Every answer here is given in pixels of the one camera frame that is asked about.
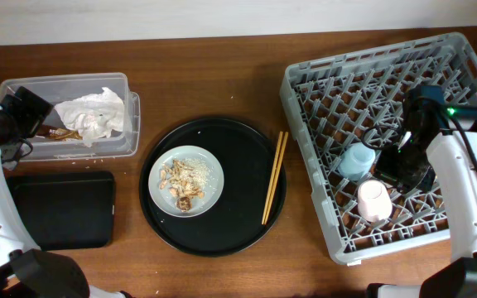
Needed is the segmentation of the brown gold snack wrapper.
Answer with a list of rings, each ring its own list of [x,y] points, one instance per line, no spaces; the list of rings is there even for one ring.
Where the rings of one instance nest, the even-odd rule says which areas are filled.
[[[45,137],[55,141],[82,139],[82,136],[80,136],[77,131],[47,125],[42,125],[41,127],[39,127],[36,135],[38,137]]]

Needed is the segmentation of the pink cup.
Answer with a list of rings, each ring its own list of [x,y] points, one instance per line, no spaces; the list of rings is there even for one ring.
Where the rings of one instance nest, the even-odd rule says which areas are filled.
[[[387,219],[393,211],[388,189],[379,180],[366,180],[357,189],[359,215],[369,222]]]

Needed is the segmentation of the blue cup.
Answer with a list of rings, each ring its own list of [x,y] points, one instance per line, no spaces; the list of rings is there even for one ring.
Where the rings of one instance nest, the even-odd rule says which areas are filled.
[[[375,157],[375,150],[363,143],[352,144],[341,156],[337,171],[348,180],[358,181],[369,172]]]

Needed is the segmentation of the white napkin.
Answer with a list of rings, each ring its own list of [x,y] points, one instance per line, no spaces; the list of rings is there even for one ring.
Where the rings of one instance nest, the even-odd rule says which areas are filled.
[[[76,131],[87,147],[97,139],[111,137],[112,131],[123,131],[123,101],[111,89],[102,90],[101,94],[88,94],[55,106],[65,127]]]

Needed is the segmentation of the wooden chopstick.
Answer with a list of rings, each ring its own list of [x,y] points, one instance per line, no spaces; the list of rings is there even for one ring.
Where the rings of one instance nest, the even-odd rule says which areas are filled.
[[[280,154],[279,154],[279,157],[277,159],[277,169],[276,169],[276,172],[275,172],[276,175],[274,177],[274,181],[273,181],[273,185],[272,185],[272,193],[271,193],[271,197],[270,197],[270,200],[269,200],[269,203],[268,203],[266,224],[267,224],[267,221],[269,219],[269,214],[271,212],[272,202],[273,202],[274,197],[275,197],[275,191],[276,191],[276,188],[277,188],[277,183],[278,183],[280,171],[281,171],[281,168],[282,168],[282,160],[283,160],[283,157],[284,157],[284,154],[285,154],[288,136],[289,136],[289,132],[283,132],[283,139],[282,139],[281,149],[280,149],[280,152],[279,152]]]
[[[272,193],[272,185],[273,185],[274,177],[276,175],[275,172],[276,172],[276,169],[277,169],[277,159],[278,159],[279,154],[280,154],[279,152],[280,152],[280,149],[281,149],[282,139],[283,139],[283,132],[279,132],[278,139],[277,139],[277,146],[276,146],[275,156],[273,158],[273,163],[272,163],[272,171],[271,171],[271,175],[270,175],[270,180],[269,180],[268,189],[267,189],[267,195],[266,195],[264,209],[263,209],[263,217],[262,217],[261,225],[266,224],[268,203],[269,203],[271,193]]]

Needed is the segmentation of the food scraps and rice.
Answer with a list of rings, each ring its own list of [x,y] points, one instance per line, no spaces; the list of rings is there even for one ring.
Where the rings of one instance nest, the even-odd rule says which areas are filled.
[[[205,197],[209,176],[210,169],[201,159],[173,159],[170,165],[161,165],[159,189],[168,189],[175,206],[185,213],[193,208],[193,199]]]

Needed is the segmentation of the grey plate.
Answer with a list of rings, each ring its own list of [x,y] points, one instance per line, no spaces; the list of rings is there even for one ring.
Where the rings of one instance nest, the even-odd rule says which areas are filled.
[[[210,169],[209,182],[205,187],[203,199],[193,199],[193,208],[188,212],[181,212],[176,206],[168,189],[159,189],[159,171],[162,164],[170,165],[173,159],[201,159]],[[152,197],[153,203],[166,214],[179,218],[192,218],[201,215],[211,209],[219,200],[224,189],[224,172],[218,159],[209,151],[195,146],[181,146],[170,149],[161,154],[152,163],[148,175],[147,190]]]

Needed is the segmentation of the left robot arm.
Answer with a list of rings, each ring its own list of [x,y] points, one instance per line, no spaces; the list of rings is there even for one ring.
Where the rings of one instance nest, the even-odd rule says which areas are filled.
[[[109,297],[91,286],[78,264],[42,247],[31,233],[61,236],[71,248],[102,247],[113,231],[114,178],[107,171],[6,180],[51,103],[21,86],[0,103],[0,297]]]

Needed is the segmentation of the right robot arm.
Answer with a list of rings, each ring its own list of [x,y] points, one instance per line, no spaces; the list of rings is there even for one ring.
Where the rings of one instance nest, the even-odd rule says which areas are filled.
[[[441,87],[420,85],[405,95],[395,132],[373,175],[403,195],[438,183],[452,259],[420,286],[374,283],[366,295],[477,297],[477,107],[448,104]]]

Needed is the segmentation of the clear plastic waste bin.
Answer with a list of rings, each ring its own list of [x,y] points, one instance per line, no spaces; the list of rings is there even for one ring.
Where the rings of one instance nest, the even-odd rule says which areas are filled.
[[[113,131],[86,146],[82,140],[54,141],[33,137],[31,155],[25,161],[61,161],[104,159],[133,156],[139,143],[140,98],[130,90],[123,73],[65,74],[54,76],[7,79],[0,84],[0,102],[18,88],[25,87],[45,101],[56,105],[88,94],[99,94],[104,87],[112,90],[124,103],[124,124],[120,132]]]

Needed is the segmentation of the grey dishwasher rack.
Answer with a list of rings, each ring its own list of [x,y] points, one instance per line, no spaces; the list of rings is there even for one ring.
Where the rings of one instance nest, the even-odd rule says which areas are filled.
[[[348,146],[393,140],[404,95],[420,84],[440,86],[447,103],[477,106],[477,55],[464,35],[431,36],[286,69],[282,105],[304,158],[330,258],[341,265],[450,236],[438,184],[428,191],[392,190],[391,215],[371,223],[357,210],[358,183],[338,172]]]

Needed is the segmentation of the black rectangular tray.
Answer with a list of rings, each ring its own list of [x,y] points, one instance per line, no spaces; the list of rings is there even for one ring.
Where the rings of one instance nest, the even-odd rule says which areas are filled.
[[[113,240],[111,172],[13,176],[7,186],[26,230],[42,250],[102,248]]]

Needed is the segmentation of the round black serving tray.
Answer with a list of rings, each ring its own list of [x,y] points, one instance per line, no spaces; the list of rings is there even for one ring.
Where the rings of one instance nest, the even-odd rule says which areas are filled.
[[[224,187],[208,211],[181,219],[157,207],[148,182],[157,159],[185,145],[201,147],[217,158]],[[275,151],[264,134],[234,119],[199,118],[181,124],[157,143],[142,166],[139,199],[147,222],[164,242],[197,256],[221,257],[254,245],[276,222],[285,202],[287,180],[282,172],[269,220],[262,223]]]

